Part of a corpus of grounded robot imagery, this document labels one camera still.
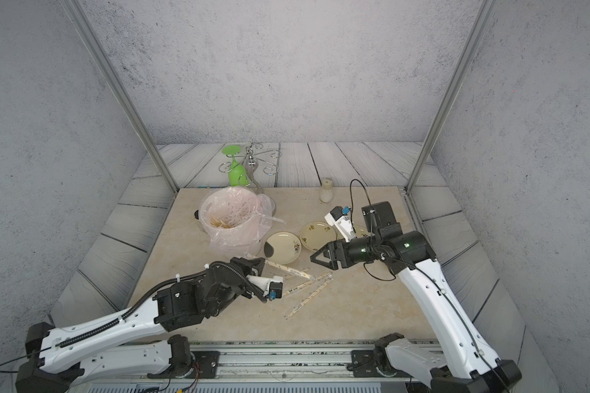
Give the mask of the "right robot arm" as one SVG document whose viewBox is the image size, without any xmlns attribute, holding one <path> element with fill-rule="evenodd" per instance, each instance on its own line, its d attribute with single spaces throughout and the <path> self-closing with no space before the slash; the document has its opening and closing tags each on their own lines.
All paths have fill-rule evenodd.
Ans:
<svg viewBox="0 0 590 393">
<path fill-rule="evenodd" d="M 432 392 L 510 391 L 522 378 L 519 367 L 498 355 L 473 325 L 425 236 L 403 232 L 391 205 L 384 201 L 362 208 L 370 234 L 357 237 L 351 211 L 336 206 L 325 216 L 326 223 L 342 237 L 321 247 L 311 262 L 330 270 L 384 263 L 414 296 L 443 351 L 437 357 L 393 333 L 376 341 L 370 361 L 362 366 L 352 364 L 352 372 L 369 369 L 386 378 L 406 375 Z"/>
</svg>

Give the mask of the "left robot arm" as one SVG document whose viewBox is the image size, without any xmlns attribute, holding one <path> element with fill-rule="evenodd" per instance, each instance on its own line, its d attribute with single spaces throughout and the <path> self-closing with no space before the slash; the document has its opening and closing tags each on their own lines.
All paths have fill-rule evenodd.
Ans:
<svg viewBox="0 0 590 393">
<path fill-rule="evenodd" d="M 70 327 L 42 322 L 29 328 L 26 362 L 16 375 L 19 392 L 66 392 L 86 375 L 85 360 L 139 338 L 201 324 L 239 296 L 267 301 L 260 278 L 263 258 L 215 261 L 199 273 L 165 280 L 122 311 Z"/>
</svg>

